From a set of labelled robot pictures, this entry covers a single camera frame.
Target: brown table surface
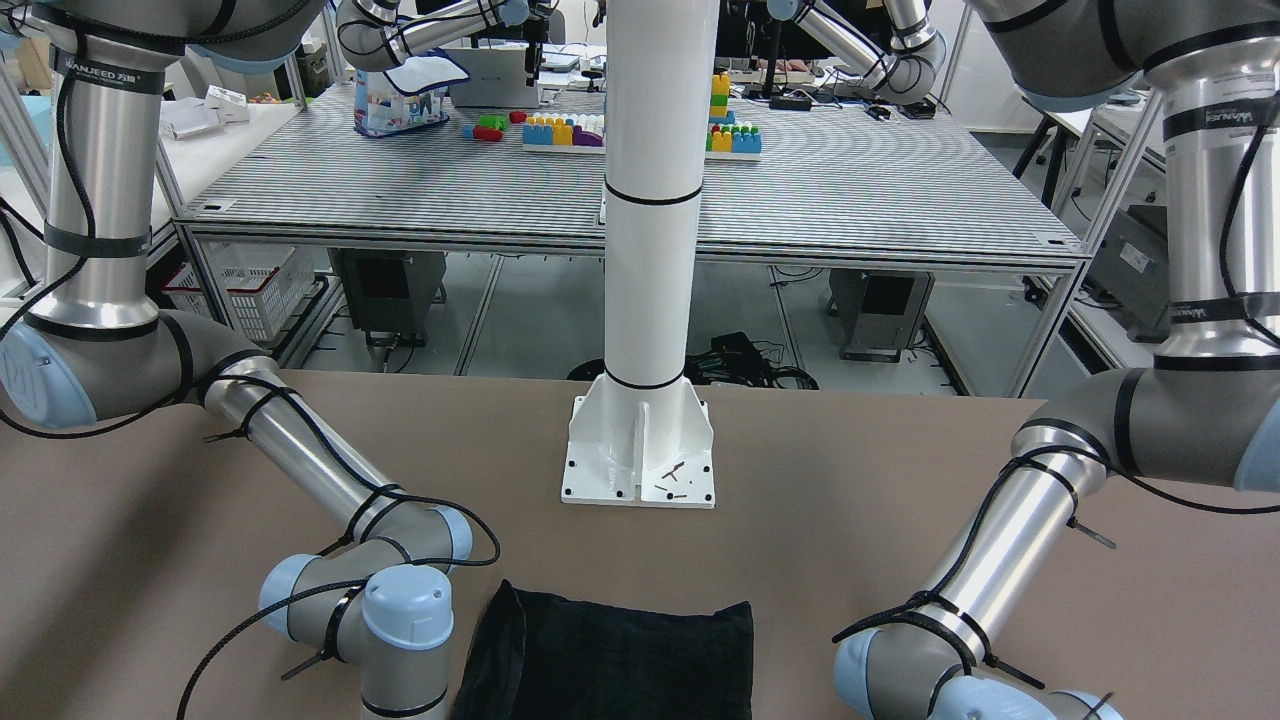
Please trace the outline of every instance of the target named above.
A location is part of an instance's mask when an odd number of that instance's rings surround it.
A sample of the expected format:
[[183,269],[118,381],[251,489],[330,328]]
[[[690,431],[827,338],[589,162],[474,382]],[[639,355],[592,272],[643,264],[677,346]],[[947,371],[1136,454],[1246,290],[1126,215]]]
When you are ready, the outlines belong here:
[[[500,534],[499,565],[453,575],[451,687],[502,578],[677,614],[749,600],[764,719],[852,716],[832,689],[829,635],[916,589],[1034,407],[704,388],[719,507],[617,509],[557,497],[584,386],[288,378],[408,491],[463,502]],[[0,717],[172,717],[197,660],[256,609],[268,570],[337,537],[251,445],[201,442],[221,429],[179,407],[90,441],[0,432]],[[1080,518],[1120,550],[1068,533],[997,638],[1002,657],[1051,688],[1115,691],[1129,720],[1280,715],[1280,519],[1210,516],[1124,482]],[[308,655],[251,629],[209,669],[189,717],[356,717],[352,667],[276,679]]]

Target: red block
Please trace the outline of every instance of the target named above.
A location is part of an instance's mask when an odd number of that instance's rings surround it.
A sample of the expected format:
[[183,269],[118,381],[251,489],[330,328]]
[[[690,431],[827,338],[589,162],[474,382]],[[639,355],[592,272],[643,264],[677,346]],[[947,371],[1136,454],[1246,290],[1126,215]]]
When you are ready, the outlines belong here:
[[502,131],[476,126],[476,129],[471,131],[471,137],[476,140],[489,140],[492,142],[497,142],[502,140]]

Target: gray floor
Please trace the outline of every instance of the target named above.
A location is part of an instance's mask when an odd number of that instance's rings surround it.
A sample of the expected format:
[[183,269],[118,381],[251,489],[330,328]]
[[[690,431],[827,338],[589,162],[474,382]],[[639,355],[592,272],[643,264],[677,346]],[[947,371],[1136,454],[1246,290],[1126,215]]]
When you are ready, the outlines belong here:
[[[983,135],[979,140],[1012,168],[1029,137]],[[1062,219],[1078,234],[1088,227],[1085,213],[1097,211],[1110,159],[1106,151],[1092,154],[1085,187],[1075,204],[1066,205]],[[1044,165],[1033,163],[1023,178],[1037,195],[1044,172]],[[1126,202],[1161,191],[1158,177],[1139,174]],[[490,301],[480,313],[495,272]],[[303,366],[564,378],[579,364],[604,354],[604,268],[599,260],[451,254],[444,287],[447,300],[433,305],[428,315],[426,347],[396,348],[384,366],[383,352],[369,351],[364,333],[353,329],[348,314],[339,309]],[[699,263],[689,351],[705,351],[712,337],[741,331],[758,341],[772,361],[805,369],[824,391],[955,392],[932,347],[905,352],[892,364],[841,360],[840,324],[826,311],[829,296],[826,272]],[[1021,299],[1020,277],[950,273],[937,277],[927,315],[965,387],[975,395],[1001,395],[1038,311]],[[465,354],[468,338],[474,338],[472,352]],[[919,342],[925,345],[923,333]],[[1057,395],[1085,375],[1057,342],[1030,395]]]

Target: tabletop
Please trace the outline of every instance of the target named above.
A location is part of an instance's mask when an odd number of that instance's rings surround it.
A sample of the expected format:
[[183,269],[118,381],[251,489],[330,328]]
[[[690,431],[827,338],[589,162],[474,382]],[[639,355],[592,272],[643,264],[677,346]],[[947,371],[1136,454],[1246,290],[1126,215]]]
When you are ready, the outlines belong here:
[[[452,575],[451,688],[502,578],[576,600],[708,614],[750,601],[754,716],[851,719],[829,638],[924,580],[1007,459],[1030,401],[699,388],[714,510],[564,505],[581,383],[291,372],[317,413],[406,491],[462,502],[503,542]],[[200,657],[256,610],[266,573],[340,532],[196,407],[74,442],[0,432],[0,716],[172,717]],[[1161,487],[1263,505],[1219,488]],[[1080,503],[1108,551],[1064,530],[996,652],[1048,683],[1115,691],[1128,720],[1275,717],[1275,516],[1198,514],[1114,480]],[[475,556],[488,553],[476,542]],[[358,671],[256,626],[197,687],[192,720],[358,714]]]
[[[201,237],[598,255],[599,155],[549,155],[461,137],[476,110],[387,138],[351,129],[351,86],[326,91],[189,204]],[[550,111],[598,113],[566,92]],[[759,163],[708,161],[703,259],[1043,268],[1082,259],[1076,238],[945,113],[877,122],[858,106],[785,113],[732,105],[763,128]],[[654,120],[662,120],[655,104]]]

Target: purple block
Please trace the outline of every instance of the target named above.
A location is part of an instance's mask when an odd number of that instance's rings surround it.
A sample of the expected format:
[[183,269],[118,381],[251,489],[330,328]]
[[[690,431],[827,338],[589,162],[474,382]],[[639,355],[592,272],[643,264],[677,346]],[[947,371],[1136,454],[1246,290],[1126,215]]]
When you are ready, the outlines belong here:
[[604,137],[573,126],[573,145],[581,145],[582,147],[604,147]]

